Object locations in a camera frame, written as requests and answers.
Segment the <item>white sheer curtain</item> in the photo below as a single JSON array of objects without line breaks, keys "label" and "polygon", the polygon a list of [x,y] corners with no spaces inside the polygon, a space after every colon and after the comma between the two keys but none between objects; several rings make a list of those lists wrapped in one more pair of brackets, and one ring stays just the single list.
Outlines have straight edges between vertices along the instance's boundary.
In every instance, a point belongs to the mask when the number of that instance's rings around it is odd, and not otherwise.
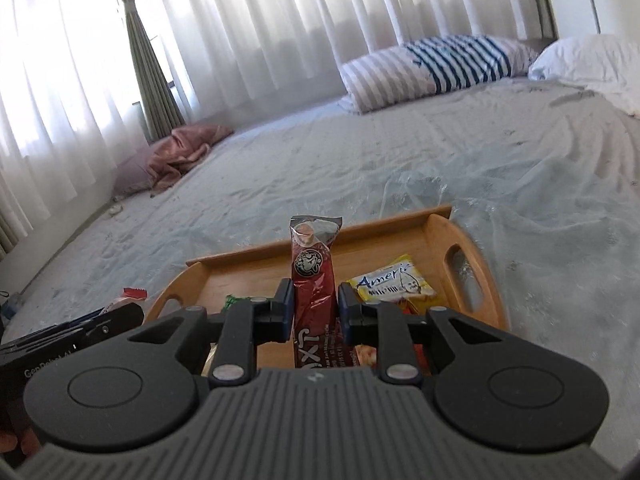
[{"label": "white sheer curtain", "polygon": [[[184,123],[317,99],[427,36],[554,33],[549,0],[136,0]],[[1,0],[1,249],[149,142],[120,0]]]}]

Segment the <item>green drape curtain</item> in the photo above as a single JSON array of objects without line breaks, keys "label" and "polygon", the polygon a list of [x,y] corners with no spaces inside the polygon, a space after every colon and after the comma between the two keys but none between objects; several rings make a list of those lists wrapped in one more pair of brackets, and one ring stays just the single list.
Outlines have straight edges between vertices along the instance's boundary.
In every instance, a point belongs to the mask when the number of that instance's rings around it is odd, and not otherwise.
[{"label": "green drape curtain", "polygon": [[146,33],[136,0],[120,1],[124,6],[129,49],[148,128],[148,139],[153,143],[182,126],[184,119]]}]

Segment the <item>pink crumpled cloth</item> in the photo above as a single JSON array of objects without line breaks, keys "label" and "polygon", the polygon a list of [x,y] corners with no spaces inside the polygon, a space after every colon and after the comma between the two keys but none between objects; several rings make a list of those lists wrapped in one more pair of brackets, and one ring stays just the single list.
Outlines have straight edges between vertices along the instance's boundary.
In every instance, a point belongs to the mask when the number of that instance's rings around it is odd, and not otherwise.
[{"label": "pink crumpled cloth", "polygon": [[175,128],[153,148],[146,161],[153,195],[172,188],[194,167],[204,162],[212,148],[234,133],[220,125],[190,125]]}]

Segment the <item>wooden serving tray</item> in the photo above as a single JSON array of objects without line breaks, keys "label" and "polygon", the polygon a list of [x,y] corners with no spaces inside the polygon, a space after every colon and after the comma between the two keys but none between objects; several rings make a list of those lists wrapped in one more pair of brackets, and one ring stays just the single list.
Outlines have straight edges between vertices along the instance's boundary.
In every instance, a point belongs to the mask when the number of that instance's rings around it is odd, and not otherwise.
[{"label": "wooden serving tray", "polygon": [[[506,314],[489,266],[472,240],[449,220],[450,214],[449,205],[438,206],[341,229],[332,246],[335,281],[344,282],[408,254],[436,290],[436,304],[504,330]],[[451,259],[456,252],[465,255],[480,285],[482,299],[476,308],[464,299],[454,278]],[[163,290],[144,320],[151,323],[165,314],[169,300],[217,313],[229,294],[269,297],[290,274],[287,240],[197,258]]]}]

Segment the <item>purple pillow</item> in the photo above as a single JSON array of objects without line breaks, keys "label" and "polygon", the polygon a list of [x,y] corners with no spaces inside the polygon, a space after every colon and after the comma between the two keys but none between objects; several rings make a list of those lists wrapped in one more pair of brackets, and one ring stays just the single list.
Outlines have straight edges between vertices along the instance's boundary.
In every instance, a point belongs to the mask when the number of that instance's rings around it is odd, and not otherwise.
[{"label": "purple pillow", "polygon": [[150,146],[142,148],[117,167],[112,192],[114,200],[122,200],[151,189],[152,177],[148,171],[148,162],[152,154]]}]

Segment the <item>green snack packet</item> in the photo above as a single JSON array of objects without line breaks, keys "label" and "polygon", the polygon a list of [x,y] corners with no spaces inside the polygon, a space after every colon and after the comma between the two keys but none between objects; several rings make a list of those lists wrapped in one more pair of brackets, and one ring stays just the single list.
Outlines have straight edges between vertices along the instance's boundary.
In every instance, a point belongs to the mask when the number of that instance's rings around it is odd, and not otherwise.
[{"label": "green snack packet", "polygon": [[237,302],[244,300],[244,297],[237,297],[237,296],[233,296],[233,295],[227,295],[226,299],[224,300],[224,306],[222,307],[221,311],[222,312],[226,312],[230,307],[232,307],[234,304],[236,304]]}]

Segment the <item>white pillow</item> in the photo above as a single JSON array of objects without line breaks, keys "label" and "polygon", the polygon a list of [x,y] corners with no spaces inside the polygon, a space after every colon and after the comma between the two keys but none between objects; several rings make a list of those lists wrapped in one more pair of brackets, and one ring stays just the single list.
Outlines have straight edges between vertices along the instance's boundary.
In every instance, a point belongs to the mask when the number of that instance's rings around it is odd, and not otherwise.
[{"label": "white pillow", "polygon": [[528,69],[531,80],[554,80],[604,96],[639,117],[639,44],[609,34],[556,40]]}]

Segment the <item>long dark red snack bag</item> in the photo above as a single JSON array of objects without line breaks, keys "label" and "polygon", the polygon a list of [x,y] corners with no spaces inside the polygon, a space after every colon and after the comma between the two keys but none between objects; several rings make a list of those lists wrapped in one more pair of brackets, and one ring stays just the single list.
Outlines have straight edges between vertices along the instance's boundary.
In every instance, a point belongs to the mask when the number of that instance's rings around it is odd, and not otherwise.
[{"label": "long dark red snack bag", "polygon": [[341,217],[294,216],[290,221],[298,368],[331,365],[336,305],[331,247],[342,225]]}]

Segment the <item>striped pillow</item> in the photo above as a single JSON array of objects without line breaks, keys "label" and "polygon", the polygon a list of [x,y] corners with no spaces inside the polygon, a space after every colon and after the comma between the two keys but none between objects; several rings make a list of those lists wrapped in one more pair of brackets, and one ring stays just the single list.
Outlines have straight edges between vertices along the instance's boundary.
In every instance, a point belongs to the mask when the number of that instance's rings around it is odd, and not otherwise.
[{"label": "striped pillow", "polygon": [[538,56],[521,41],[427,37],[360,56],[341,67],[345,110],[367,114],[403,102],[525,76]]}]

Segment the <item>red white snack packet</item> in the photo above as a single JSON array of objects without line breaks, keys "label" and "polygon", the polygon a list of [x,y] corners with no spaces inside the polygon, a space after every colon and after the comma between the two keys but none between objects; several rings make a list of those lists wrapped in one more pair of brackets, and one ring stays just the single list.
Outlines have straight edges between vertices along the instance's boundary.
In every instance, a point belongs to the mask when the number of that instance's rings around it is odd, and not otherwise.
[{"label": "red white snack packet", "polygon": [[120,296],[112,300],[105,308],[103,308],[101,313],[104,314],[114,311],[126,306],[127,304],[136,304],[138,307],[143,308],[148,297],[148,292],[144,288],[124,287]]}]

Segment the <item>yellow snack packet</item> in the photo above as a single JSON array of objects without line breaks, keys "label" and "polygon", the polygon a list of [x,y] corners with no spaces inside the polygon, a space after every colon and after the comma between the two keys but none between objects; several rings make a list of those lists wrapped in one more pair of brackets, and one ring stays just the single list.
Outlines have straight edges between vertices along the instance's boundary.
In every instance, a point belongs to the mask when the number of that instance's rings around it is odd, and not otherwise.
[{"label": "yellow snack packet", "polygon": [[427,300],[436,297],[436,290],[423,277],[408,255],[366,274],[351,278],[347,283],[362,300]]}]

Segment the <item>red peanut snack bag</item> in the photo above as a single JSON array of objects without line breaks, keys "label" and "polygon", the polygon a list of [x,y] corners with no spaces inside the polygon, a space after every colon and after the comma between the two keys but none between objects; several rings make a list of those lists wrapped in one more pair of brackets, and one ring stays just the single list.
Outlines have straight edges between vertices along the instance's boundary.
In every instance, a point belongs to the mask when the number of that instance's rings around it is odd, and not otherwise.
[{"label": "red peanut snack bag", "polygon": [[360,365],[373,368],[384,382],[408,384],[422,379],[411,320],[396,304],[360,304],[344,313],[342,329]]}]

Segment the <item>light blue bedspread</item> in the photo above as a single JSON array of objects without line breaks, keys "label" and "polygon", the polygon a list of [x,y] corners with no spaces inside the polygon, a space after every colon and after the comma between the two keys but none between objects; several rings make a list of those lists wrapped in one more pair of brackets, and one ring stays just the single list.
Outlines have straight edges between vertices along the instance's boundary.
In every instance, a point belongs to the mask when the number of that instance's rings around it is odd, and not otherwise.
[{"label": "light blue bedspread", "polygon": [[330,103],[235,133],[172,190],[104,214],[29,285],[15,339],[159,294],[193,258],[288,237],[294,214],[347,224],[440,204],[488,261],[512,330],[608,385],[594,444],[639,449],[639,123],[602,96],[500,81],[369,115]]}]

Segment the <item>gold foil snack packet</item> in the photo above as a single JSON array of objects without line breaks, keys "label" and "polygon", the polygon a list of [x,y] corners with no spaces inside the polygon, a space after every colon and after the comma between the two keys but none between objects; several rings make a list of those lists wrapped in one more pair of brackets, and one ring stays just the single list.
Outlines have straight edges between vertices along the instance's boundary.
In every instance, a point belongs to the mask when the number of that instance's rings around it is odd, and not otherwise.
[{"label": "gold foil snack packet", "polygon": [[210,344],[208,356],[206,358],[205,364],[203,366],[201,376],[207,377],[210,369],[212,368],[213,360],[217,351],[218,344]]}]

